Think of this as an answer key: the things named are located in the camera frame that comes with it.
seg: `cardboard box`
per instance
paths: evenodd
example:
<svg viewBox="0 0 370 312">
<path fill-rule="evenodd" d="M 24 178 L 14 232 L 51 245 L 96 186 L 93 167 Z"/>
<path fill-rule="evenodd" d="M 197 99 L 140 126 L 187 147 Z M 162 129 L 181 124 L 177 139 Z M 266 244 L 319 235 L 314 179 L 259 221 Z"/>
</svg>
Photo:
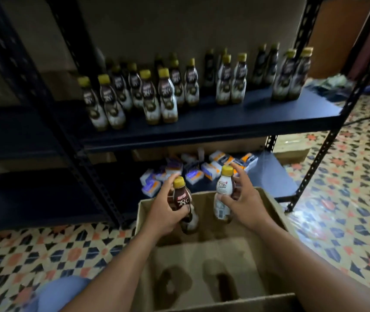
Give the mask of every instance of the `cardboard box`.
<svg viewBox="0 0 370 312">
<path fill-rule="evenodd" d="M 281 206 L 259 189 L 273 220 L 297 237 Z M 179 226 L 152 251 L 132 311 L 301 311 L 266 246 L 237 220 L 214 218 L 215 192 L 193 194 L 200 223 L 192 235 Z M 153 199 L 139 203 L 136 233 Z"/>
</svg>

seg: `cardboard divider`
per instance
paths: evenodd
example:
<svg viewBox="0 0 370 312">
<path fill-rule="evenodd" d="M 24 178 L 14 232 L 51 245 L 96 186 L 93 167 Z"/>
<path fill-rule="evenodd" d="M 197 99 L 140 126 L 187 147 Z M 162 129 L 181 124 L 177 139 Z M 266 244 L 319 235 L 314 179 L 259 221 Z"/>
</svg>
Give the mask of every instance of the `cardboard divider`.
<svg viewBox="0 0 370 312">
<path fill-rule="evenodd" d="M 281 206 L 261 188 L 258 190 L 273 220 L 297 236 Z M 158 241 L 141 276 L 132 310 L 206 310 L 231 302 L 241 311 L 258 309 L 266 302 L 273 306 L 275 300 L 279 301 L 276 306 L 285 309 L 271 311 L 294 310 L 290 306 L 296 298 L 267 246 L 237 220 L 229 224 L 217 220 L 214 195 L 193 194 L 200 219 L 196 233 L 186 235 L 178 225 Z M 139 203 L 136 232 L 152 202 L 147 199 Z"/>
</svg>

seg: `right hand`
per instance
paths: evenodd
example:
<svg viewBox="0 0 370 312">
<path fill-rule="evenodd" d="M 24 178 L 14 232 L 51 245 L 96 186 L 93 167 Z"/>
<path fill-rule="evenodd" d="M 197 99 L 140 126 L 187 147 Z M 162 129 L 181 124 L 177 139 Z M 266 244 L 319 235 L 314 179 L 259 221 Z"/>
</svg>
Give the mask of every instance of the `right hand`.
<svg viewBox="0 0 370 312">
<path fill-rule="evenodd" d="M 241 185 L 240 188 L 236 187 L 233 194 L 233 197 L 237 199 L 234 200 L 231 196 L 222 194 L 218 194 L 217 197 L 231 209 L 243 225 L 256 232 L 260 224 L 269 222 L 271 217 L 247 173 L 235 163 L 230 165 L 240 174 L 240 177 L 233 176 L 236 184 Z"/>
</svg>

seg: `forearm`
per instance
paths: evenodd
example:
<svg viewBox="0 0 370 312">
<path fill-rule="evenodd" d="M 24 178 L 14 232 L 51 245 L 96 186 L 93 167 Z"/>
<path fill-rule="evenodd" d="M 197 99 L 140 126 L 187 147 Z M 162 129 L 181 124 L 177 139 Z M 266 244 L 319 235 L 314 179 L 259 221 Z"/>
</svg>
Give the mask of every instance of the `forearm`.
<svg viewBox="0 0 370 312">
<path fill-rule="evenodd" d="M 143 267 L 156 241 L 146 231 L 139 232 L 62 311 L 129 311 Z"/>
<path fill-rule="evenodd" d="M 344 275 L 272 221 L 257 233 L 308 312 L 370 311 L 370 289 Z"/>
</svg>

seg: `hand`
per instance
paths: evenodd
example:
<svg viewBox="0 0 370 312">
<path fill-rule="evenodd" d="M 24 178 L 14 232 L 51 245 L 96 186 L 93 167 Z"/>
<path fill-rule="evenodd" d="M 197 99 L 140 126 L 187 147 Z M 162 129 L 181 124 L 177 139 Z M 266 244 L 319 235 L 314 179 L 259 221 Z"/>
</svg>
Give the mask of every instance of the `hand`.
<svg viewBox="0 0 370 312">
<path fill-rule="evenodd" d="M 241 187 L 236 187 L 230 197 L 218 194 L 220 199 L 236 215 L 237 219 L 252 231 L 257 231 L 261 223 L 271 220 L 259 192 L 253 187 L 247 173 L 235 163 L 230 164 L 240 177 L 234 177 L 234 181 Z"/>
<path fill-rule="evenodd" d="M 178 176 L 179 173 L 172 174 L 163 183 L 143 225 L 143 230 L 152 235 L 156 241 L 162 236 L 171 233 L 176 224 L 189 213 L 189 208 L 185 206 L 177 211 L 173 211 L 167 202 L 167 195 L 169 194 L 173 180 Z"/>
</svg>

